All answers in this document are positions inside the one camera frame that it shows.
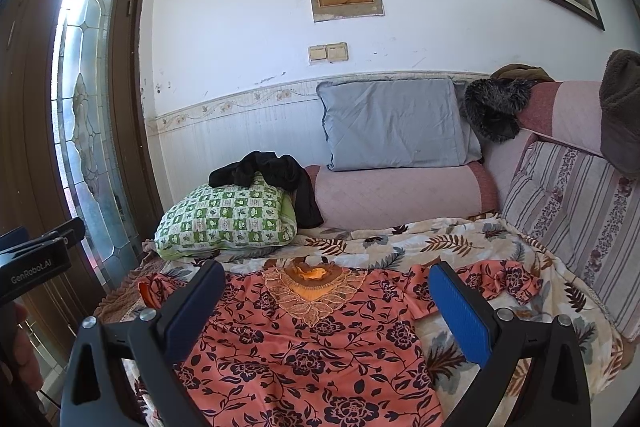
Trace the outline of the person's left hand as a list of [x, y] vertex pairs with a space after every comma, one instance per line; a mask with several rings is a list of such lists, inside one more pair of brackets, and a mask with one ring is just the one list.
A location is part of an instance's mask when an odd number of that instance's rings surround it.
[[36, 357], [36, 351], [32, 347], [28, 335], [17, 327], [14, 341], [13, 354], [18, 366], [23, 383], [33, 392], [37, 392], [42, 388], [43, 378], [40, 373], [39, 363]]

